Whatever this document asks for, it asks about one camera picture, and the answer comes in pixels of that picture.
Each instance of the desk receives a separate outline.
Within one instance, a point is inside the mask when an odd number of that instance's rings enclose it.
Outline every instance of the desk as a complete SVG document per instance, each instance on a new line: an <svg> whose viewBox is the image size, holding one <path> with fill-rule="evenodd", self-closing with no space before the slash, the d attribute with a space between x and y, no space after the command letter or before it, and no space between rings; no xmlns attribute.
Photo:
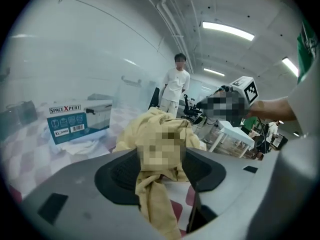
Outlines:
<svg viewBox="0 0 320 240"><path fill-rule="evenodd" d="M248 135L246 135L242 130L240 130L238 127L233 127L228 121L217 121L219 130L218 138L215 140L211 148L209 149L209 152L212 152L218 143L221 141L223 143L228 136L231 136L243 143L245 143L246 147L239 156L239 158L242 158L242 156L245 154L245 152L251 148L253 149L255 146L255 141L250 138Z"/></svg>
<svg viewBox="0 0 320 240"><path fill-rule="evenodd" d="M254 137L257 137L257 136L260 136L261 134L260 133L257 133L255 130L252 130L249 134L248 134L248 136L250 137L250 138L254 138Z"/></svg>

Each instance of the beige cloth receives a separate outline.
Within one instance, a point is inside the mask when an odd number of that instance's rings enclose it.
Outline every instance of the beige cloth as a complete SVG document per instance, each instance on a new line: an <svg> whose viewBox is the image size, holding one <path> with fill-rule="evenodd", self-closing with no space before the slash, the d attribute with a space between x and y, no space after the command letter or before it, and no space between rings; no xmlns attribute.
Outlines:
<svg viewBox="0 0 320 240"><path fill-rule="evenodd" d="M135 194L143 216L167 239L181 238L162 175L173 181L188 178L181 165L185 147L200 148L200 141L186 119L173 118L156 107L134 119L119 135L113 152L137 148L141 159Z"/></svg>

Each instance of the black chair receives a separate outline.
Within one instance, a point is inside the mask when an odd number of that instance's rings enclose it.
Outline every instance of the black chair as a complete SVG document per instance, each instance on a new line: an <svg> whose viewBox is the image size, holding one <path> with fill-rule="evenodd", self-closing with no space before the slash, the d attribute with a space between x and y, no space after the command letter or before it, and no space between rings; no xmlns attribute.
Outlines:
<svg viewBox="0 0 320 240"><path fill-rule="evenodd" d="M188 104L188 95L183 95L184 97L184 114L183 116L181 116L181 118L183 119L187 119L189 121L191 121L192 123L195 121L195 119L198 117L198 114L202 113L199 109L195 109L193 107L189 107Z"/></svg>

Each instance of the ceiling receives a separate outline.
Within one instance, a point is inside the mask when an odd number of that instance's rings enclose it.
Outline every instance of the ceiling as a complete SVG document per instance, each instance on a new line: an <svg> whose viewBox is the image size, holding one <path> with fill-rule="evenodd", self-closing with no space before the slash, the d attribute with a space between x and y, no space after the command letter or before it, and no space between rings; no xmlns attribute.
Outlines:
<svg viewBox="0 0 320 240"><path fill-rule="evenodd" d="M295 87L297 78L282 63L288 57L298 66L297 37L302 21L293 8L280 0L192 0L194 13L191 1L172 1L182 17L170 0L166 4L183 32L195 74L226 83L241 76L254 77L262 99L286 96ZM205 29L203 21L239 28L254 34L254 39Z"/></svg>

